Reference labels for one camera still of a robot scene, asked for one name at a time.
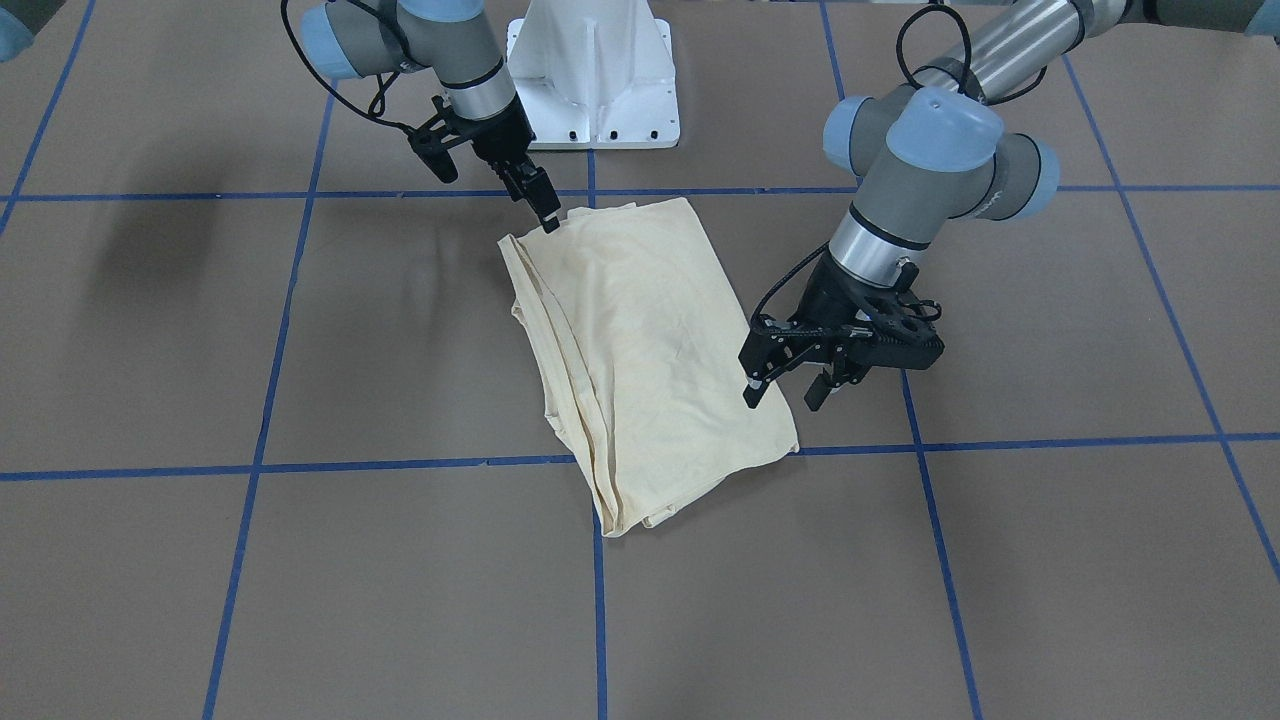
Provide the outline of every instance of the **metal tube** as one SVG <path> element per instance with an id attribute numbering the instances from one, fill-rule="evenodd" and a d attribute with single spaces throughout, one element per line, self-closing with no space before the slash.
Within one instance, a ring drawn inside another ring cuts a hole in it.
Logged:
<path id="1" fill-rule="evenodd" d="M 1011 5 L 973 36 L 974 74 L 988 100 L 1007 95 L 1079 42 L 1085 18 L 1070 0 L 1029 0 Z M 964 47 L 956 45 L 915 73 L 923 86 L 956 90 Z"/>

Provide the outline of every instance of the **light blue joint cap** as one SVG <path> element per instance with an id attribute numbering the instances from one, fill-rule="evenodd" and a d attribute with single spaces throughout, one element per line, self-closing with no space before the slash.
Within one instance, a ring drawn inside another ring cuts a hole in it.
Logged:
<path id="1" fill-rule="evenodd" d="M 845 97 L 827 115 L 827 124 L 822 127 L 822 151 L 827 154 L 837 168 L 854 172 L 854 160 L 850 155 L 850 141 L 854 135 L 854 120 L 858 119 L 858 110 L 863 102 L 870 100 L 865 95 L 852 95 Z"/>
<path id="2" fill-rule="evenodd" d="M 325 5 L 316 5 L 302 14 L 302 46 L 320 74 L 333 79 L 360 77 L 338 44 L 338 36 L 333 33 Z"/>
<path id="3" fill-rule="evenodd" d="M 484 12 L 484 0 L 399 0 L 404 12 L 433 23 L 461 23 Z"/>
<path id="4" fill-rule="evenodd" d="M 1270 35 L 1272 37 L 1280 37 L 1280 0 L 1266 0 L 1257 13 L 1253 13 L 1253 19 L 1249 20 L 1249 27 L 1244 28 L 1244 35 Z"/>
<path id="5" fill-rule="evenodd" d="M 1023 205 L 1021 210 L 1014 213 L 1009 218 L 1010 220 L 1029 218 L 1047 208 L 1048 201 L 1057 193 L 1057 184 L 1062 182 L 1062 165 L 1057 161 L 1057 152 L 1053 152 L 1052 147 L 1034 137 L 1030 141 L 1036 145 L 1036 150 L 1041 155 L 1041 177 L 1036 181 L 1036 190 L 1032 191 L 1030 200 L 1027 201 L 1027 205 Z"/>
<path id="6" fill-rule="evenodd" d="M 936 173 L 965 173 L 996 152 L 1005 122 L 995 110 L 937 87 L 916 90 L 884 137 L 904 163 Z"/>
<path id="7" fill-rule="evenodd" d="M 0 63 L 13 60 L 31 47 L 35 40 L 31 28 L 22 24 L 22 20 L 13 17 L 9 10 L 0 8 Z"/>

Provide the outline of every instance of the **cloth fold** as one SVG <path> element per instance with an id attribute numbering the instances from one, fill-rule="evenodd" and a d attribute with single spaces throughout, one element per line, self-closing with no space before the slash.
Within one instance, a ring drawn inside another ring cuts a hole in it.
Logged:
<path id="1" fill-rule="evenodd" d="M 498 245 L 547 421 L 605 537 L 652 528 L 799 447 L 777 386 L 755 410 L 742 401 L 748 324 L 687 200 L 576 209 L 553 234 Z"/>

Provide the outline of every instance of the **grid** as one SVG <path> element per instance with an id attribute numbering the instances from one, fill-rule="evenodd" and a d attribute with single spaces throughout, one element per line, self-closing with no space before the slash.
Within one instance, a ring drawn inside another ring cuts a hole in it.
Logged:
<path id="1" fill-rule="evenodd" d="M 819 3 L 818 5 L 822 17 L 822 31 L 824 35 L 828 55 L 831 59 L 832 81 L 835 85 L 836 96 L 838 99 L 844 99 L 845 97 L 844 81 L 841 76 L 840 61 L 837 59 L 837 53 L 836 53 L 837 45 L 835 35 L 832 32 L 831 19 L 827 12 L 827 4 Z M 320 179 L 320 170 L 324 164 L 325 142 L 329 135 L 330 118 L 333 115 L 334 102 L 332 99 L 328 100 L 324 108 L 324 115 L 320 124 L 320 133 L 315 145 L 315 156 L 311 168 L 310 183 L 305 192 L 223 192 L 223 193 L 154 192 L 154 193 L 114 193 L 114 195 L 113 193 L 83 193 L 83 195 L 24 193 L 23 186 L 26 183 L 27 176 L 37 156 L 37 152 L 40 150 L 50 119 L 54 117 L 54 113 L 56 111 L 59 99 L 63 94 L 63 88 L 67 83 L 67 79 L 73 72 L 82 40 L 93 18 L 95 8 L 96 8 L 96 0 L 88 0 L 87 8 L 83 13 L 78 31 L 76 33 L 76 40 L 72 44 L 70 53 L 67 56 L 67 61 L 63 67 L 61 74 L 59 76 L 52 96 L 47 102 L 40 126 L 35 133 L 35 137 L 31 141 L 29 149 L 23 160 L 17 181 L 14 182 L 13 188 L 9 192 L 8 199 L 5 201 L 4 214 L 0 215 L 0 233 L 3 233 L 6 225 L 9 224 L 14 209 L 20 204 L 27 204 L 27 202 L 86 202 L 86 201 L 129 202 L 129 201 L 143 201 L 143 200 L 145 201 L 195 200 L 195 201 L 224 202 L 224 201 L 238 201 L 238 200 L 305 200 L 301 225 L 298 228 L 298 237 L 293 252 L 293 263 L 284 297 L 284 306 L 280 313 L 279 332 L 275 342 L 271 372 L 265 397 L 262 401 L 261 429 L 257 436 L 257 443 L 255 447 L 253 457 L 250 462 L 239 465 L 102 468 L 102 469 L 83 469 L 83 470 L 49 469 L 49 470 L 35 470 L 35 471 L 0 473 L 0 482 L 52 482 L 52 480 L 67 480 L 67 479 L 109 480 L 116 478 L 200 477 L 200 475 L 228 475 L 228 474 L 248 475 L 250 478 L 248 489 L 244 497 L 242 516 L 239 521 L 239 532 L 237 534 L 237 543 L 233 551 L 234 555 L 233 555 L 232 571 L 227 585 L 223 618 L 219 628 L 216 647 L 214 650 L 212 666 L 209 679 L 209 689 L 204 708 L 204 717 L 206 720 L 211 720 L 215 715 L 221 667 L 225 659 L 227 643 L 234 619 L 234 609 L 236 609 L 237 591 L 239 585 L 241 568 L 243 564 L 244 555 L 248 551 L 248 536 L 253 518 L 253 506 L 257 495 L 257 486 L 262 475 L 291 474 L 291 473 L 335 473 L 335 471 L 366 471 L 366 470 L 470 468 L 470 466 L 484 466 L 484 465 L 517 466 L 517 465 L 538 465 L 538 464 L 568 464 L 573 461 L 573 457 L 570 455 L 527 455 L 527 456 L 444 457 L 444 459 L 385 460 L 385 461 L 372 460 L 372 461 L 338 461 L 338 462 L 266 462 L 265 461 L 266 443 L 271 427 L 271 416 L 275 404 L 276 387 L 280 377 L 280 369 L 288 342 L 293 291 L 298 282 L 298 268 L 306 250 L 307 234 L 311 224 L 311 215 L 315 208 L 315 201 L 317 199 L 378 199 L 378 197 L 502 197 L 506 193 L 503 191 L 497 191 L 497 190 L 461 190 L 461 191 L 415 190 L 403 192 L 319 191 L 317 186 Z M 951 575 L 951 564 L 947 556 L 943 523 L 938 512 L 937 502 L 934 500 L 934 493 L 933 493 L 933 486 L 931 482 L 931 475 L 929 475 L 931 455 L 947 454 L 947 452 L 988 451 L 988 450 L 1217 445 L 1221 450 L 1222 459 L 1226 462 L 1228 468 L 1230 469 L 1230 473 L 1239 489 L 1240 500 L 1244 503 L 1249 514 L 1249 518 L 1253 523 L 1258 542 L 1261 544 L 1261 550 L 1266 555 L 1266 559 L 1270 562 L 1276 575 L 1276 579 L 1280 580 L 1280 560 L 1277 560 L 1272 541 L 1268 537 L 1267 529 L 1263 524 L 1257 505 L 1254 503 L 1254 500 L 1249 491 L 1247 479 L 1242 473 L 1236 462 L 1235 454 L 1233 451 L 1233 446 L 1238 443 L 1280 441 L 1280 432 L 1228 433 L 1224 429 L 1224 425 L 1219 419 L 1217 410 L 1213 405 L 1212 398 L 1210 397 L 1210 392 L 1201 375 L 1190 343 L 1188 342 L 1181 323 L 1179 322 L 1176 309 L 1174 307 L 1174 304 L 1165 290 L 1165 283 L 1161 279 L 1160 270 L 1147 246 L 1142 225 L 1139 224 L 1139 220 L 1130 202 L 1130 193 L 1276 192 L 1280 191 L 1280 184 L 1125 184 L 1116 170 L 1115 163 L 1112 161 L 1111 154 L 1107 147 L 1107 142 L 1103 137 L 1102 131 L 1098 127 L 1098 123 L 1094 118 L 1093 110 L 1085 95 L 1085 90 L 1076 74 L 1075 68 L 1071 65 L 1070 59 L 1064 58 L 1064 63 L 1066 72 L 1070 77 L 1071 86 L 1079 99 L 1080 106 L 1085 117 L 1088 118 L 1089 128 L 1097 141 L 1098 149 L 1102 152 L 1102 158 L 1106 163 L 1112 183 L 1108 186 L 1106 184 L 1064 186 L 1060 188 L 1060 191 L 1106 192 L 1106 193 L 1115 193 L 1119 197 L 1120 202 L 1124 206 L 1125 215 L 1128 218 L 1129 225 L 1133 232 L 1133 241 L 1138 245 L 1138 249 L 1140 250 L 1149 279 L 1156 292 L 1160 296 L 1161 304 L 1167 316 L 1167 322 L 1176 337 L 1183 359 L 1185 360 L 1187 372 L 1194 380 L 1196 388 L 1199 393 L 1203 409 L 1212 424 L 1213 432 L 1202 434 L 1041 438 L 1041 439 L 931 443 L 925 442 L 924 438 L 922 437 L 920 427 L 916 419 L 915 402 L 913 401 L 910 379 L 908 374 L 902 372 L 900 377 L 900 383 L 901 383 L 904 410 L 906 413 L 906 418 L 911 430 L 913 442 L 910 445 L 890 443 L 890 445 L 805 447 L 797 454 L 804 456 L 854 456 L 854 455 L 899 454 L 915 457 L 920 474 L 922 492 L 924 495 L 924 500 L 928 507 L 929 524 L 932 527 L 934 544 L 937 550 L 938 569 L 942 575 L 942 582 L 947 597 L 947 605 L 951 612 L 951 620 L 955 630 L 955 642 L 961 661 L 965 687 L 968 689 L 970 710 L 975 719 L 980 719 L 983 716 L 979 685 L 974 675 L 973 664 L 969 656 L 969 648 L 964 629 L 964 620 L 960 612 L 960 603 L 957 600 L 957 589 Z M 586 177 L 588 177 L 586 187 L 559 188 L 558 192 L 566 197 L 585 197 L 588 205 L 591 208 L 596 206 L 600 197 L 608 197 L 608 196 L 666 196 L 666 195 L 748 195 L 749 196 L 749 195 L 801 195 L 801 193 L 820 195 L 820 193 L 851 193 L 856 191 L 855 186 L 714 187 L 714 188 L 667 187 L 667 188 L 626 188 L 626 190 L 598 188 L 595 152 L 588 151 L 585 160 L 586 160 Z M 607 671 L 607 655 L 605 655 L 605 641 L 608 633 L 607 633 L 607 618 L 605 618 L 605 602 L 604 602 L 605 598 L 604 547 L 599 536 L 598 519 L 595 519 L 594 521 L 594 529 L 595 533 L 593 538 L 593 557 L 594 557 L 595 611 L 596 611 L 595 616 L 596 697 L 598 697 L 598 716 L 603 720 L 608 716 L 608 671 Z"/>

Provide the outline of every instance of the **white bracket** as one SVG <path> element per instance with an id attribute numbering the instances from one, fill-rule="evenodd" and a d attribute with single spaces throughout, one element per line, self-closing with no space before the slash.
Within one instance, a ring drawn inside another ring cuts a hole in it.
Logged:
<path id="1" fill-rule="evenodd" d="M 507 27 L 507 65 L 534 150 L 680 141 L 671 26 L 645 0 L 532 0 Z"/>

